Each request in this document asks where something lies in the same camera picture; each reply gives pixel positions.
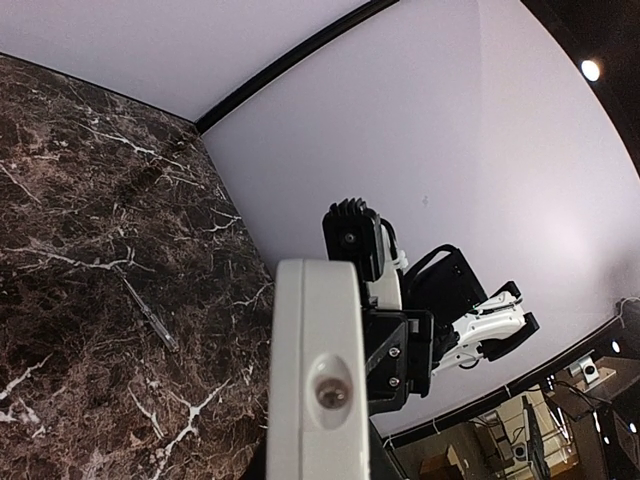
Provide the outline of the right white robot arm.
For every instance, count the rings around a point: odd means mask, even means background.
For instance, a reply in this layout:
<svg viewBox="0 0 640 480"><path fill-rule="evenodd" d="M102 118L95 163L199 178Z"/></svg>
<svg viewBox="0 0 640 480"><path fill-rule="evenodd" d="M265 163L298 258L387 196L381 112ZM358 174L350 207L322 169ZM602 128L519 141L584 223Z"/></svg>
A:
<svg viewBox="0 0 640 480"><path fill-rule="evenodd" d="M442 245L408 272L392 266L379 279L384 295L362 308L367 408L399 411L429 395L440 373L471 370L513 352L539 329L508 281L487 295L461 250Z"/></svg>

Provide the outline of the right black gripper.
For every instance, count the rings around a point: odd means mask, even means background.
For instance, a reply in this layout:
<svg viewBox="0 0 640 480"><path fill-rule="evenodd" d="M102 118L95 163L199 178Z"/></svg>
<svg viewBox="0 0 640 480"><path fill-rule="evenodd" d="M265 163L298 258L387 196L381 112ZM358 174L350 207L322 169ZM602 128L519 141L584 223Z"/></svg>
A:
<svg viewBox="0 0 640 480"><path fill-rule="evenodd" d="M367 408L370 415L395 412L411 395L430 392L434 318L426 310L363 313Z"/></svg>

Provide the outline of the white remote green buttons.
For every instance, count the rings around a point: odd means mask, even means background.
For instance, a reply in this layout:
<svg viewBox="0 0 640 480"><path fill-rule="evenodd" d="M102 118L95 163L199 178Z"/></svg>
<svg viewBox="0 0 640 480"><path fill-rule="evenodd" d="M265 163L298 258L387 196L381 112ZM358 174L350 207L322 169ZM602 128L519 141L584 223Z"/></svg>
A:
<svg viewBox="0 0 640 480"><path fill-rule="evenodd" d="M266 476L370 476L362 313L355 268L289 259L276 274Z"/></svg>

